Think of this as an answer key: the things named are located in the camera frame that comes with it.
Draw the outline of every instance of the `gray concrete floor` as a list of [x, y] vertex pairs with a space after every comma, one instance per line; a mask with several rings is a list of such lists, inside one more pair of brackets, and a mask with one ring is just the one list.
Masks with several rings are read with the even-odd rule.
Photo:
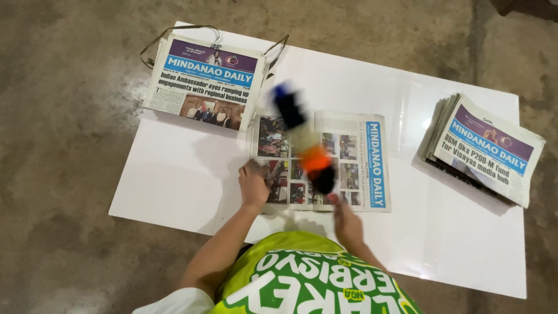
[[558, 311], [558, 24], [488, 0], [1, 0], [0, 313], [131, 312], [207, 241], [107, 215], [150, 76], [138, 53], [176, 20], [519, 95], [547, 140], [527, 300], [396, 277], [426, 312]]

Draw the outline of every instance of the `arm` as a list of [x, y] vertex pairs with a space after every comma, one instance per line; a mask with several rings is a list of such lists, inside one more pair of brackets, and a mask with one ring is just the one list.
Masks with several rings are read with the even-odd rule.
[[203, 290], [214, 301], [217, 290], [227, 278], [252, 223], [270, 193], [251, 160], [238, 172], [242, 192], [240, 209], [194, 255], [180, 283], [180, 288]]
[[379, 262], [368, 245], [364, 243], [364, 231], [360, 218], [355, 215], [347, 202], [341, 201], [337, 195], [331, 194], [328, 198], [335, 206], [335, 235], [341, 245], [348, 253], [389, 274], [386, 267]]

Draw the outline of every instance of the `newspaper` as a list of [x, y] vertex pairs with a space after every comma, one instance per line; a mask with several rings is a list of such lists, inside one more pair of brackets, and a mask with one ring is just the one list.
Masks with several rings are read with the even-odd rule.
[[417, 154], [510, 206], [527, 208], [544, 144], [541, 136], [456, 94], [436, 105]]
[[245, 131], [267, 70], [262, 52], [171, 34], [160, 40], [143, 106]]
[[[391, 212], [383, 116], [317, 111], [309, 124], [321, 137], [336, 169], [334, 192], [354, 211]], [[302, 171], [282, 118], [257, 111], [248, 134], [250, 157], [269, 167], [273, 182], [264, 213], [276, 209], [333, 210], [325, 196], [315, 193]]]

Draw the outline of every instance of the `hand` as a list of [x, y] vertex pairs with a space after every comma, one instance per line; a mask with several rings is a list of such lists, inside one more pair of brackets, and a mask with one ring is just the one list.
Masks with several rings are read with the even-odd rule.
[[328, 198], [335, 206], [335, 235], [347, 252], [355, 254], [353, 252], [365, 246], [362, 221], [351, 210], [346, 200], [340, 200], [335, 194], [328, 195]]
[[266, 172], [267, 168], [261, 167], [253, 160], [249, 160], [238, 169], [243, 207], [254, 208], [259, 213], [266, 203], [270, 195], [270, 190], [263, 180]]

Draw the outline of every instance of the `newspaper photo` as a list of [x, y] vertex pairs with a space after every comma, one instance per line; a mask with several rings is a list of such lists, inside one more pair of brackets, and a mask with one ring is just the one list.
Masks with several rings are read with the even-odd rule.
[[[390, 212], [387, 156], [382, 150], [382, 116], [315, 112], [315, 129], [336, 170], [334, 193], [354, 211]], [[300, 211], [332, 211], [333, 206], [312, 188], [290, 144], [282, 118], [256, 112], [249, 131], [250, 157], [269, 167], [270, 196], [266, 207]]]
[[259, 51], [171, 34], [160, 41], [143, 106], [245, 131], [267, 68]]
[[531, 176], [544, 140], [460, 95], [441, 129], [434, 156], [527, 208]]

